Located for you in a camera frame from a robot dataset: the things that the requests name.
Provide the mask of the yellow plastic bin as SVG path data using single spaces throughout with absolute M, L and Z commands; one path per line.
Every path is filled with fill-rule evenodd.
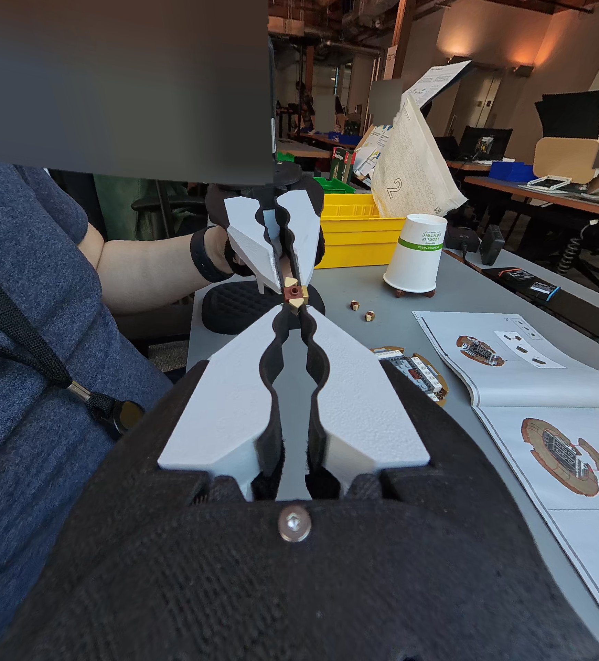
M 326 247 L 317 268 L 387 265 L 405 222 L 405 216 L 381 217 L 372 194 L 325 194 L 320 223 Z

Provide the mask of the black computer monitor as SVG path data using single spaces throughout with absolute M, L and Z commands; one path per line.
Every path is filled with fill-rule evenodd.
M 513 129 L 466 126 L 459 144 L 464 161 L 502 161 Z

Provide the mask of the person's left hand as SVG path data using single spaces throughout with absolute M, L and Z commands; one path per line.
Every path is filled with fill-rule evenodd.
M 228 277 L 234 273 L 241 276 L 253 275 L 253 271 L 232 248 L 223 227 L 218 225 L 208 227 L 204 236 L 204 246 L 213 266 Z

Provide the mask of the black foam boards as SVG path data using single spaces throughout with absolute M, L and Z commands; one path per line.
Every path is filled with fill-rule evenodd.
M 543 137 L 599 139 L 599 90 L 543 95 L 535 107 Z

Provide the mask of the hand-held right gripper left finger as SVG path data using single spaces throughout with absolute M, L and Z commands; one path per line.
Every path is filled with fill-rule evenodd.
M 277 305 L 215 352 L 157 462 L 169 470 L 233 477 L 246 500 L 253 481 L 271 476 L 282 454 L 278 398 L 271 383 L 283 368 Z

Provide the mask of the black wristband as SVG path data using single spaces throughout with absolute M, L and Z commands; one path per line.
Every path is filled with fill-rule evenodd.
M 231 276 L 220 272 L 216 269 L 212 261 L 209 259 L 208 255 L 205 252 L 204 246 L 204 236 L 207 228 L 201 229 L 198 232 L 194 233 L 190 241 L 190 254 L 192 261 L 201 277 L 203 277 L 207 282 L 222 282 L 229 279 Z

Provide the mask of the wooden work table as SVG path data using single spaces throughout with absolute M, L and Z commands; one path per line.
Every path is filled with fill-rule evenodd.
M 515 182 L 496 180 L 488 177 L 465 177 L 464 182 L 469 185 L 489 188 L 511 195 L 517 194 L 530 199 L 554 203 L 563 207 L 585 211 L 587 213 L 599 214 L 599 200 L 589 200 L 582 195 L 560 195 L 534 188 L 524 188 Z

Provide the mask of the white paper bag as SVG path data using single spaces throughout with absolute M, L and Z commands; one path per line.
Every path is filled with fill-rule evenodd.
M 377 160 L 371 190 L 384 218 L 403 218 L 411 213 L 443 217 L 467 202 L 418 105 L 407 93 Z

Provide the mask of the dark office chair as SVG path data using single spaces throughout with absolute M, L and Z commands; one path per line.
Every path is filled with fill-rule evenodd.
M 110 240 L 153 241 L 207 226 L 207 185 L 93 175 Z

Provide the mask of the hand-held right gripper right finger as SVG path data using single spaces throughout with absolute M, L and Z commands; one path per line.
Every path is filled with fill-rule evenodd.
M 300 311 L 311 397 L 305 481 L 312 497 L 338 497 L 354 478 L 425 466 L 429 454 L 383 367 L 310 306 Z

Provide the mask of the lego instruction booklet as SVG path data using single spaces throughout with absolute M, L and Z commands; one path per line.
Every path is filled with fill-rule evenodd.
M 414 316 L 599 604 L 599 371 L 519 315 Z

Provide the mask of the green red box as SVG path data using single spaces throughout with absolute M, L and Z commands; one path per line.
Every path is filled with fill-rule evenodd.
M 355 150 L 349 145 L 334 146 L 330 160 L 330 180 L 337 180 L 348 185 L 352 176 L 353 163 L 355 161 Z

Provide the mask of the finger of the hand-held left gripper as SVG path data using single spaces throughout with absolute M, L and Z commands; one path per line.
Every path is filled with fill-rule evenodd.
M 235 196 L 225 199 L 229 221 L 227 233 L 231 246 L 238 257 L 252 270 L 260 293 L 266 286 L 275 293 L 282 293 L 278 260 L 268 230 L 256 220 L 261 211 L 256 199 Z
M 314 210 L 306 190 L 286 192 L 278 197 L 278 205 L 287 215 L 285 246 L 293 276 L 299 284 L 308 284 L 319 244 L 320 216 Z

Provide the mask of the black box with orange edge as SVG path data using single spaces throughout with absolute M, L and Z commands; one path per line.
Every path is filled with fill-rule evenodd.
M 498 277 L 510 290 L 544 303 L 549 302 L 561 289 L 519 268 L 501 270 Z

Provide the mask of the white paper cup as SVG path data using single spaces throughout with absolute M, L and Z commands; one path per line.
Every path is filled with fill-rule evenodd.
M 434 292 L 446 227 L 442 217 L 409 214 L 383 275 L 387 285 L 402 293 Z

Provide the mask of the black power adapter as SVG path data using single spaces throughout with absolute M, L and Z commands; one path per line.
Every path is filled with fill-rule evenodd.
M 505 245 L 505 239 L 498 225 L 489 223 L 480 243 L 480 260 L 485 266 L 495 264 Z

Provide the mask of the tan wooden board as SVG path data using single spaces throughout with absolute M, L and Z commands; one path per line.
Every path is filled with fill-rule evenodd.
M 566 177 L 574 183 L 587 184 L 597 175 L 593 164 L 598 150 L 598 139 L 543 137 L 535 147 L 534 175 Z

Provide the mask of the blue plastic bins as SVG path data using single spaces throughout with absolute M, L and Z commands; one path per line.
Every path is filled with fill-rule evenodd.
M 521 161 L 493 161 L 488 177 L 521 183 L 527 183 L 535 179 L 533 166 Z

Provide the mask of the person's left forearm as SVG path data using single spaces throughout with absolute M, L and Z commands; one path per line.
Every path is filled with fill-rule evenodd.
M 153 311 L 208 285 L 190 255 L 190 236 L 105 242 L 89 225 L 78 248 L 97 271 L 114 315 Z

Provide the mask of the black quilted pad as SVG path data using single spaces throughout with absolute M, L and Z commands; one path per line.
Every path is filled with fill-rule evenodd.
M 225 282 L 205 294 L 202 303 L 204 326 L 222 335 L 237 335 L 269 311 L 278 314 L 277 307 L 286 302 L 283 293 L 265 287 L 260 293 L 256 281 Z

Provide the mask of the white sign board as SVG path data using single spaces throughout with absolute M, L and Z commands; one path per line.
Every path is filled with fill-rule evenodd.
M 403 92 L 401 103 L 411 97 L 418 108 L 423 108 L 441 92 L 459 81 L 471 67 L 472 60 L 431 67 Z

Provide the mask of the round tan lego model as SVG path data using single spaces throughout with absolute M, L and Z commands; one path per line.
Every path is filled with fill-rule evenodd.
M 406 356 L 404 348 L 400 346 L 383 346 L 371 351 L 380 361 L 386 361 L 397 368 L 440 407 L 444 406 L 449 392 L 448 385 L 427 359 L 417 353 L 411 357 Z

